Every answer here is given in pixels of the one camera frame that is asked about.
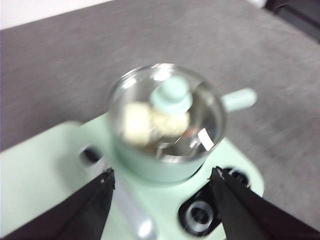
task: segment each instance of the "small pot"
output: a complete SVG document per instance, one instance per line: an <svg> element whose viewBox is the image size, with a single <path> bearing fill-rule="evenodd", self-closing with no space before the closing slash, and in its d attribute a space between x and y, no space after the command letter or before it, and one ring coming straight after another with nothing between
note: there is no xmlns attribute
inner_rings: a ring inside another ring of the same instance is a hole
<svg viewBox="0 0 320 240"><path fill-rule="evenodd" d="M251 107L245 88L220 97L196 72L158 63L122 76L108 98L107 120L123 163L153 182L192 176L225 135L226 112Z"/></svg>

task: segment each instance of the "pot handle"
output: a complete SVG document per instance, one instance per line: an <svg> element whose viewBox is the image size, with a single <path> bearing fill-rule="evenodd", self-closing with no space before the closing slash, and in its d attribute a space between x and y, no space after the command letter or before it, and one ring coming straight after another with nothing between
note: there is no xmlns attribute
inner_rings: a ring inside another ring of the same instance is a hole
<svg viewBox="0 0 320 240"><path fill-rule="evenodd" d="M257 93L252 88L244 88L221 97L226 112L246 109L257 101Z"/></svg>

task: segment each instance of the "glass lid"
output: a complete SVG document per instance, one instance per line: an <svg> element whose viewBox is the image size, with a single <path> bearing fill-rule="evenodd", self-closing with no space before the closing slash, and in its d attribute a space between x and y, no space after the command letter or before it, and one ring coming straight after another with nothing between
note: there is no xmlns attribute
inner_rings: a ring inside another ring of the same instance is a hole
<svg viewBox="0 0 320 240"><path fill-rule="evenodd" d="M114 137L169 162L210 152L223 137L225 118L220 96L202 76L169 63L128 72L108 99Z"/></svg>

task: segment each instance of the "lid knob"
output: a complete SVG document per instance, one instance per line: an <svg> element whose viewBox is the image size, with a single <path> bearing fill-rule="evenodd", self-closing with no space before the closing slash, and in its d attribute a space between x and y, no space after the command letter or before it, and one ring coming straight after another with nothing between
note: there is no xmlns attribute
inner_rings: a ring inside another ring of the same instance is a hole
<svg viewBox="0 0 320 240"><path fill-rule="evenodd" d="M183 114L193 103L189 83L181 76L171 76L152 91L150 102L163 114Z"/></svg>

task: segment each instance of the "gray carpet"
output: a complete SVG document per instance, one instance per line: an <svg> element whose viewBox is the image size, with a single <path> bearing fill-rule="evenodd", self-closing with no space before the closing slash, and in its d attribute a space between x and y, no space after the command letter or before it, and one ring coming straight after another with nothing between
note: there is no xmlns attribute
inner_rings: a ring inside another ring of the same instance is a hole
<svg viewBox="0 0 320 240"><path fill-rule="evenodd" d="M265 198L320 230L320 47L246 1L115 0L1 31L2 149L102 114L121 75L161 62L257 91L227 136Z"/></svg>

